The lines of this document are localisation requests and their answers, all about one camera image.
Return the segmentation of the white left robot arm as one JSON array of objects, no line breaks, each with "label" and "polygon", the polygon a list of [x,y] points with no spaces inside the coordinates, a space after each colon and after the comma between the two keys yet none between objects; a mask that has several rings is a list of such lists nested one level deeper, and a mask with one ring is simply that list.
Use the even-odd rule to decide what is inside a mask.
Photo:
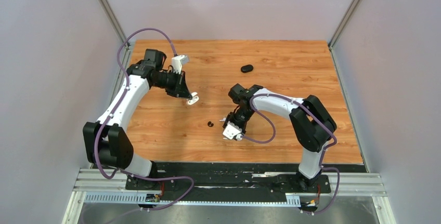
[{"label": "white left robot arm", "polygon": [[151,87],[162,88],[167,95],[195,99],[187,87],[183,65],[189,62],[187,55],[176,55],[171,66],[165,70],[166,54],[156,49],[146,49],[144,58],[128,67],[128,77],[116,98],[97,121],[87,122],[83,127],[86,156],[95,165],[120,169],[139,176],[146,189],[159,184],[155,162],[135,153],[126,131],[141,99]]}]

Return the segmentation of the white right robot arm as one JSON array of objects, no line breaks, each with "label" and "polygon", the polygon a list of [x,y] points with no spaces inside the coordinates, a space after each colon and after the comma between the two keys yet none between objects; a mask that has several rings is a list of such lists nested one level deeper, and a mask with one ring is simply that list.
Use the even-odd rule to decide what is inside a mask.
[{"label": "white right robot arm", "polygon": [[306,192],[316,187],[323,171],[325,152],[338,142],[334,134],[336,122],[318,97],[294,98],[274,93],[261,85],[244,88],[240,84],[233,86],[228,96],[237,107],[224,120],[224,138],[251,140],[245,129],[255,113],[262,115],[266,111],[290,120],[303,147],[297,170],[298,187]]}]

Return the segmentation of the white earbud charging case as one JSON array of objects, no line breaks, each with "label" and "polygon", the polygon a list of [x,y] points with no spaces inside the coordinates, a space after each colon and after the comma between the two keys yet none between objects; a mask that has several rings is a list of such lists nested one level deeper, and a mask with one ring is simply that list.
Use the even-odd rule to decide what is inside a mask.
[{"label": "white earbud charging case", "polygon": [[186,100],[186,104],[191,106],[191,105],[195,104],[198,101],[199,101],[198,93],[197,92],[192,92],[191,93],[191,98]]}]

